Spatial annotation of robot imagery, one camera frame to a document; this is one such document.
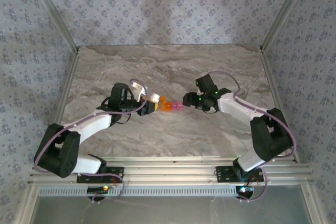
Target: aluminum frame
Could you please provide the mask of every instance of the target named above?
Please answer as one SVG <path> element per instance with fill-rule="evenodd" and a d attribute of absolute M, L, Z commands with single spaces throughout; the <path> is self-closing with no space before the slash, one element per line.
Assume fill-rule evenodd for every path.
<path fill-rule="evenodd" d="M 41 0 L 45 6 L 45 9 L 50 14 L 51 18 L 53 19 L 56 27 L 58 28 L 59 32 L 63 35 L 63 38 L 65 42 L 68 44 L 69 48 L 73 52 L 77 51 L 77 45 L 74 41 L 74 39 L 71 36 L 71 33 L 65 24 L 64 20 L 61 17 L 60 12 L 58 11 L 58 8 L 56 7 L 53 0 Z"/>
<path fill-rule="evenodd" d="M 274 78 L 270 72 L 267 58 L 260 52 L 271 92 L 276 107 L 282 108 Z M 65 101 L 69 94 L 72 79 L 78 62 L 78 54 L 75 55 L 69 66 L 67 81 L 60 98 L 59 108 L 55 116 L 55 122 L 60 123 L 65 108 Z M 270 162 L 265 166 L 270 186 L 301 185 L 307 209 L 312 223 L 328 223 L 323 211 L 315 185 L 312 184 L 312 176 L 308 164 L 300 164 L 299 157 L 286 158 Z M 216 176 L 213 173 L 215 166 L 232 165 L 235 158 L 223 157 L 111 157 L 105 158 L 109 166 L 124 166 L 125 180 L 128 187 L 136 186 L 218 186 Z M 243 183 L 223 183 L 224 186 L 243 185 Z M 14 223 L 30 223 L 38 194 L 42 187 L 65 186 L 75 188 L 76 176 L 71 175 L 61 179 L 51 174 L 37 174 L 32 172 L 28 186 L 23 194 L 19 210 Z"/>
<path fill-rule="evenodd" d="M 228 188 L 242 186 L 245 183 L 218 183 L 214 174 L 216 166 L 230 166 L 234 158 L 223 157 L 111 157 L 105 158 L 108 166 L 123 166 L 126 188 L 155 188 L 170 186 L 173 188 Z M 297 164 L 291 159 L 277 159 L 264 166 L 269 186 L 302 185 L 309 186 L 313 182 L 308 164 Z M 40 174 L 33 171 L 28 179 L 23 200 L 14 223 L 28 224 L 33 218 L 34 208 L 41 189 L 65 188 L 72 189 L 108 184 L 77 184 L 77 175 L 73 174 L 64 179 L 54 174 Z M 314 218 L 313 223 L 325 223 Z"/>
<path fill-rule="evenodd" d="M 263 48 L 263 51 L 267 51 L 269 47 L 271 46 L 274 39 L 277 37 L 278 32 L 280 31 L 280 28 L 284 24 L 284 22 L 287 19 L 287 16 L 289 12 L 291 11 L 293 5 L 295 4 L 296 0 L 283 0 L 281 7 L 279 8 L 279 11 L 272 22 L 270 28 L 268 29 L 261 46 Z"/>

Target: white wallpaper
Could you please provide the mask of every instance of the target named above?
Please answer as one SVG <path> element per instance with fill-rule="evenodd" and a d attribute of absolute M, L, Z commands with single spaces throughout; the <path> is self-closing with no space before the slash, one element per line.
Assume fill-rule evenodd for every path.
<path fill-rule="evenodd" d="M 297 0 L 267 52 L 303 162 L 336 223 L 336 0 Z"/>
<path fill-rule="evenodd" d="M 71 50 L 40 0 L 0 0 L 0 223 L 12 223 Z"/>
<path fill-rule="evenodd" d="M 283 0 L 54 0 L 78 46 L 260 44 Z"/>

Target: floor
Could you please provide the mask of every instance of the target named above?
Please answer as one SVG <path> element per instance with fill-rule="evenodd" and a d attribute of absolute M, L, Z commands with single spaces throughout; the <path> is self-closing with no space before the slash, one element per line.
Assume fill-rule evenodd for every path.
<path fill-rule="evenodd" d="M 138 78 L 149 92 L 181 101 L 196 91 L 195 79 L 206 71 L 226 70 L 241 84 L 241 97 L 273 108 L 274 102 L 256 47 L 239 45 L 81 47 L 62 119 L 70 123 L 93 112 L 116 82 Z M 232 80 L 213 76 L 219 88 L 236 90 Z M 133 115 L 126 125 L 95 134 L 80 153 L 98 156 L 236 156 L 252 146 L 250 130 L 224 113 L 195 108 Z"/>

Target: floral wallpaper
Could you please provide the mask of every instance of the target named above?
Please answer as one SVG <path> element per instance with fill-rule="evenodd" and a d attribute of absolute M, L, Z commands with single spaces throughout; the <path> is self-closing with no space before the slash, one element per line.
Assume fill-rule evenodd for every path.
<path fill-rule="evenodd" d="M 54 0 L 77 45 L 260 44 L 283 0 Z"/>
<path fill-rule="evenodd" d="M 72 54 L 40 0 L 0 0 L 0 223 L 12 223 Z"/>
<path fill-rule="evenodd" d="M 266 55 L 299 154 L 336 223 L 336 0 L 297 0 Z"/>

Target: white robotic arm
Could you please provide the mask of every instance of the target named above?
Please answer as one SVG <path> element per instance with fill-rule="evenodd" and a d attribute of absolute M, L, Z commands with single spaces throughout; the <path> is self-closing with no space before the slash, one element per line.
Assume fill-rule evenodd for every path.
<path fill-rule="evenodd" d="M 35 164 L 62 178 L 71 173 L 104 173 L 106 162 L 93 155 L 78 154 L 79 145 L 97 132 L 118 123 L 122 114 L 127 114 L 130 118 L 130 113 L 134 110 L 143 116 L 157 109 L 158 95 L 152 94 L 147 101 L 144 101 L 141 100 L 144 88 L 137 83 L 133 83 L 133 87 L 135 89 L 132 92 L 126 84 L 116 83 L 110 97 L 106 98 L 93 113 L 69 124 L 50 125 L 35 155 Z M 60 131 L 63 132 L 55 141 L 50 142 Z"/>
<path fill-rule="evenodd" d="M 192 105 L 204 112 L 210 109 L 224 112 L 251 129 L 253 148 L 233 162 L 239 180 L 249 176 L 249 172 L 293 146 L 288 132 L 277 122 L 281 121 L 286 125 L 280 110 L 259 108 L 235 97 L 226 88 L 218 89 L 209 74 L 197 79 L 196 86 L 198 92 L 187 93 L 183 98 L 183 105 Z M 266 114 L 275 117 L 276 121 Z"/>

